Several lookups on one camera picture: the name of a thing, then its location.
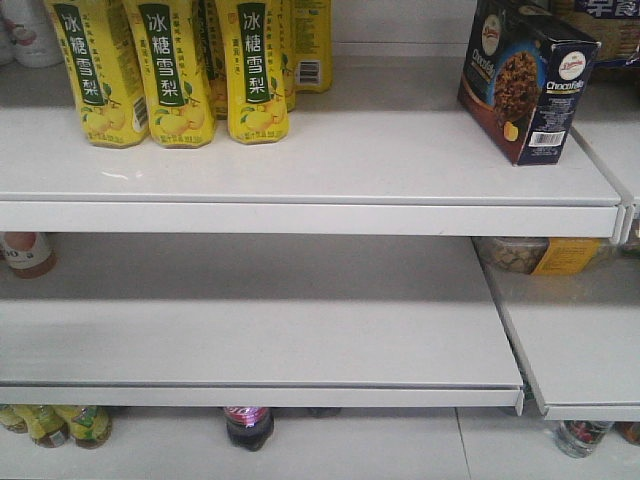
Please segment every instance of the chocolate cookie box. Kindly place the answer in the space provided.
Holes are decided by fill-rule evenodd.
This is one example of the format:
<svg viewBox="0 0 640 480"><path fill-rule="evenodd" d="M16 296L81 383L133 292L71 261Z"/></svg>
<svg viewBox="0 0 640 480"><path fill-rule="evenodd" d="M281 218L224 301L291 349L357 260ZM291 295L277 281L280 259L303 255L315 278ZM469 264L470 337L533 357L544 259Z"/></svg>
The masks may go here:
<svg viewBox="0 0 640 480"><path fill-rule="evenodd" d="M478 0L458 99L514 165L555 164L598 49L532 3Z"/></svg>

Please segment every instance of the barcode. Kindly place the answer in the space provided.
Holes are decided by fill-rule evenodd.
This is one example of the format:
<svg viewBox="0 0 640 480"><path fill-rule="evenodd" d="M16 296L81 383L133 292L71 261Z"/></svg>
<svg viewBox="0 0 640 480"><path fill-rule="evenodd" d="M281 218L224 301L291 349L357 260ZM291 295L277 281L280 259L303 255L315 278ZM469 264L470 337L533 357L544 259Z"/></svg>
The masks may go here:
<svg viewBox="0 0 640 480"><path fill-rule="evenodd" d="M298 85L320 85L320 62L305 60L298 63L296 82Z"/></svg>
<svg viewBox="0 0 640 480"><path fill-rule="evenodd" d="M147 115L147 104L144 101L144 97L140 97L133 104L133 129L136 132L141 132L147 124L149 117Z"/></svg>
<svg viewBox="0 0 640 480"><path fill-rule="evenodd" d="M557 147L562 145L565 132L533 132L531 140L529 140L530 147Z"/></svg>

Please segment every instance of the white bottle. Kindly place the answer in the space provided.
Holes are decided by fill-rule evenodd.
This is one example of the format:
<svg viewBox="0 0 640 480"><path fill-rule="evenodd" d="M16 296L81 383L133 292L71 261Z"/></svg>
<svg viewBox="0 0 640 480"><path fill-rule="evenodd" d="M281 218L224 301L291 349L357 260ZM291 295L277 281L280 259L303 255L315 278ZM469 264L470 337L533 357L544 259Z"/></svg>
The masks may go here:
<svg viewBox="0 0 640 480"><path fill-rule="evenodd" d="M4 20L0 17L0 65L13 62L13 50L11 40L4 28Z"/></svg>
<svg viewBox="0 0 640 480"><path fill-rule="evenodd" d="M62 62L62 50L42 0L0 0L0 13L20 64L40 68Z"/></svg>

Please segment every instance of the chocolate cookie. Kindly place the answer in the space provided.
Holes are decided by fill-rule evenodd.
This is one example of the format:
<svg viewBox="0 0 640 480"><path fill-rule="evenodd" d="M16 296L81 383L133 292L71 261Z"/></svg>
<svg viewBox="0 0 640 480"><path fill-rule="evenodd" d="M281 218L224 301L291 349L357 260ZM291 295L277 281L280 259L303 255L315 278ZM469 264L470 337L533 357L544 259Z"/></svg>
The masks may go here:
<svg viewBox="0 0 640 480"><path fill-rule="evenodd" d="M538 66L529 52L517 52L496 76L493 110L502 126L530 113L538 101Z"/></svg>

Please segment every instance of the white metal shelf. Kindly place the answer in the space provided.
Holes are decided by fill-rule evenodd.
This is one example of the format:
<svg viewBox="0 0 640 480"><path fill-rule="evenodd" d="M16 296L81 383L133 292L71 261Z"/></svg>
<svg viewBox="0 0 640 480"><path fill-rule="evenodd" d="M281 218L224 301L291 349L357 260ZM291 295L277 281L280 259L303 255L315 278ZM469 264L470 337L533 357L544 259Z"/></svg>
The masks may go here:
<svg viewBox="0 0 640 480"><path fill-rule="evenodd" d="M512 167L456 100L460 57L342 57L276 145L114 151L84 140L63 67L3 67L3 230L613 237L620 196L570 139ZM43 94L43 91L55 92Z"/></svg>
<svg viewBox="0 0 640 480"><path fill-rule="evenodd" d="M640 421L640 261L570 277L486 272L546 418Z"/></svg>
<svg viewBox="0 0 640 480"><path fill-rule="evenodd" d="M0 431L0 477L100 480L468 480L454 409L345 410L314 419L278 410L273 436L250 453L230 444L217 409L141 408L114 417L94 451L47 450Z"/></svg>
<svg viewBox="0 0 640 480"><path fill-rule="evenodd" d="M556 422L541 418L535 406L518 418L479 408L461 408L458 417L472 480L638 478L640 451L615 431L591 456L575 459L556 447Z"/></svg>
<svg viewBox="0 0 640 480"><path fill-rule="evenodd" d="M5 403L457 406L522 380L465 238L58 234L0 301Z"/></svg>
<svg viewBox="0 0 640 480"><path fill-rule="evenodd" d="M632 220L640 215L640 99L632 85L589 85L573 126L580 145L622 197L625 241Z"/></svg>

